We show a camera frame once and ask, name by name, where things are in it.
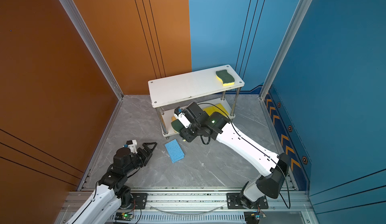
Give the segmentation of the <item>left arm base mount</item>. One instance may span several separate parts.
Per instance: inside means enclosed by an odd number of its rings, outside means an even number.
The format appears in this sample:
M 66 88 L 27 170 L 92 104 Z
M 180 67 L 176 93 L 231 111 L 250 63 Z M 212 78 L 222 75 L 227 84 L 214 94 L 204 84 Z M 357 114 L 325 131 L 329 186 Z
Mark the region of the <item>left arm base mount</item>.
M 121 197 L 121 210 L 144 210 L 147 204 L 148 193 L 126 193 Z

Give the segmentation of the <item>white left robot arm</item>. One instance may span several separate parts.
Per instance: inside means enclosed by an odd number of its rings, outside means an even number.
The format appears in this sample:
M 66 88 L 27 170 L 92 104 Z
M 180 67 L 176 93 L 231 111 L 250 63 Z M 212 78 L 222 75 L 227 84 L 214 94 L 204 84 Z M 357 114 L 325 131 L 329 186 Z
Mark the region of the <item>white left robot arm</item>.
M 136 147 L 136 141 L 127 141 L 113 156 L 113 163 L 95 189 L 78 211 L 67 221 L 68 224 L 104 224 L 119 209 L 134 211 L 137 205 L 127 180 L 145 167 L 157 147 L 156 142 L 143 143 Z

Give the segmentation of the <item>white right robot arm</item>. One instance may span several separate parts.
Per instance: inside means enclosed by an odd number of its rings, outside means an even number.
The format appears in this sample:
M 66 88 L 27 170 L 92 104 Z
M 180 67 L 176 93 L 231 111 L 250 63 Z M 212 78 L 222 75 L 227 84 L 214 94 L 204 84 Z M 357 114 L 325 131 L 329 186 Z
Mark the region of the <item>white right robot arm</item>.
M 172 126 L 187 142 L 200 137 L 204 145 L 209 145 L 211 140 L 224 144 L 259 172 L 256 180 L 246 183 L 239 194 L 240 202 L 245 208 L 254 208 L 264 196 L 273 199 L 282 196 L 281 188 L 288 186 L 286 177 L 290 157 L 262 147 L 242 133 L 225 111 L 218 106 L 215 109 L 212 114 L 208 114 L 196 102 L 186 107 L 177 107 L 174 110 L 176 120 L 172 122 Z

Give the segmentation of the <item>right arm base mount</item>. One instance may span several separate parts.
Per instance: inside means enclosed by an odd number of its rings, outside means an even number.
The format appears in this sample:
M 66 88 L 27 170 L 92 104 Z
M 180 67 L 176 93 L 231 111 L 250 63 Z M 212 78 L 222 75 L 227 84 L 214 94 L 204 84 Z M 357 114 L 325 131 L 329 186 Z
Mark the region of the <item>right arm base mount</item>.
M 227 207 L 230 210 L 250 209 L 250 210 L 267 210 L 269 208 L 266 196 L 262 196 L 256 201 L 251 201 L 240 193 L 227 193 Z

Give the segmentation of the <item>yellow green sponge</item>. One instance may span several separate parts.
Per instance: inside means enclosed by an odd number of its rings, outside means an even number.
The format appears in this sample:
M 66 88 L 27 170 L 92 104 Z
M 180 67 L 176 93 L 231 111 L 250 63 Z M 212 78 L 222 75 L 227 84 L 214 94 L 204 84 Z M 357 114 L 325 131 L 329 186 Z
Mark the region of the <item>yellow green sponge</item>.
M 181 130 L 185 128 L 185 126 L 175 116 L 172 116 L 171 126 L 176 133 L 180 133 Z

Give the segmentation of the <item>blue sponge bottom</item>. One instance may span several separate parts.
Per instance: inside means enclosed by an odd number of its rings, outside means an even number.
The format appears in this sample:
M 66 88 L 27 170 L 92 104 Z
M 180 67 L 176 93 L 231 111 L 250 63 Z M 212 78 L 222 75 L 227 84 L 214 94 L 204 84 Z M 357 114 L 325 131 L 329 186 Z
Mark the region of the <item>blue sponge bottom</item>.
M 176 163 L 176 162 L 184 159 L 185 154 L 182 151 L 177 140 L 173 140 L 173 141 L 166 143 L 165 147 L 167 149 L 167 152 L 169 154 L 169 157 L 170 157 L 172 163 Z

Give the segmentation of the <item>green scrub sponge top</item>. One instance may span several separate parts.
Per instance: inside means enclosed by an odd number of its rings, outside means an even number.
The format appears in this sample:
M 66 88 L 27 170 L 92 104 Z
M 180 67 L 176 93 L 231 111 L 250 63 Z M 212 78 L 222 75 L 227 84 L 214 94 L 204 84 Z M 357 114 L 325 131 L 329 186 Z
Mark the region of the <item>green scrub sponge top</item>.
M 234 77 L 226 69 L 216 71 L 216 77 L 224 87 L 234 85 L 235 83 Z

